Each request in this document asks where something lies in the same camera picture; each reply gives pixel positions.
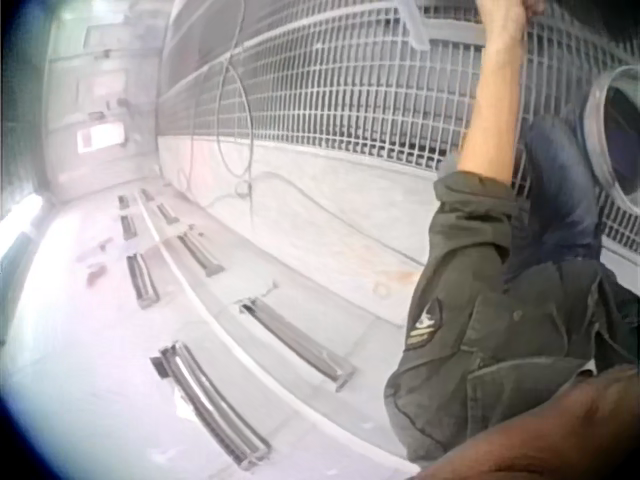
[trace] person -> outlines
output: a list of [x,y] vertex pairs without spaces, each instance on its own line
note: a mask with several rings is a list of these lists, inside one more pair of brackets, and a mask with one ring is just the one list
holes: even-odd
[[637,297],[600,263],[594,176],[561,119],[528,128],[523,219],[510,188],[523,37],[544,1],[477,5],[486,46],[471,125],[434,186],[429,259],[385,405],[424,478],[592,478],[637,440]]

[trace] jacket sleeve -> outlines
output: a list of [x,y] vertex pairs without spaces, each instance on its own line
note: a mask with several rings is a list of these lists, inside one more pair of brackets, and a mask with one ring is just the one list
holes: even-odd
[[440,207],[429,229],[429,259],[413,294],[408,328],[435,297],[473,303],[481,291],[502,289],[516,201],[508,185],[454,172],[435,183]]

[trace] metal grating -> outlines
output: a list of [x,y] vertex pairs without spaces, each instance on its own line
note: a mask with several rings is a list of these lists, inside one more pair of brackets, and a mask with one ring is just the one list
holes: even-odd
[[[374,156],[434,172],[460,147],[473,109],[481,45],[435,40],[430,51],[417,51],[390,2],[325,0],[313,6],[299,2],[297,9],[289,0],[278,3],[282,8],[260,10],[247,2],[245,22],[251,25],[231,53],[251,112],[229,71],[217,103],[229,53],[218,49],[217,60],[161,98],[161,135],[212,136],[218,129],[221,137],[247,140],[251,115],[255,140]],[[261,12],[262,23],[249,21],[257,16],[252,9]],[[271,23],[269,12],[280,12]],[[309,15],[306,21],[301,14]],[[473,6],[429,6],[425,16],[458,20],[460,29],[477,22]],[[600,73],[640,61],[639,52],[638,42],[615,45],[550,8],[528,33],[521,132],[538,115],[563,113]],[[529,192],[525,160],[520,145],[514,175],[520,196]],[[640,253],[638,217],[600,198],[605,235]]]

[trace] hand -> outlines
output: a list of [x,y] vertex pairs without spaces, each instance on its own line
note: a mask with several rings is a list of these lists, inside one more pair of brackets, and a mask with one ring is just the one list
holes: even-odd
[[487,47],[521,45],[527,19],[544,12],[545,0],[476,0],[487,31]]

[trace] chrome trim piece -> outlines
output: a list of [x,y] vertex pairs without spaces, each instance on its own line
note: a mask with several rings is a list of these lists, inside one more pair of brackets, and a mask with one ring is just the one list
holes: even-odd
[[207,277],[224,272],[224,267],[212,258],[191,232],[178,235],[178,241],[187,249],[191,258],[204,270]]
[[129,197],[126,195],[118,195],[118,206],[120,210],[126,210],[129,208]]
[[162,218],[164,218],[164,221],[167,222],[167,225],[174,225],[180,221],[164,203],[159,203],[157,208]]
[[149,308],[158,303],[160,296],[142,254],[136,253],[127,256],[127,268],[129,269],[131,284],[136,292],[136,299],[140,308]]
[[250,470],[268,458],[269,443],[228,402],[186,344],[175,342],[163,348],[160,358],[198,419],[241,470]]
[[319,344],[259,298],[251,298],[240,304],[240,309],[293,351],[299,358],[330,379],[339,392],[356,372],[345,358]]
[[147,190],[146,188],[141,188],[140,194],[142,195],[142,198],[144,198],[145,202],[153,202],[155,200],[155,198],[153,198],[153,195],[151,195],[151,192],[149,192],[149,190]]
[[138,236],[136,224],[130,215],[120,215],[120,224],[122,225],[122,238],[127,241]]

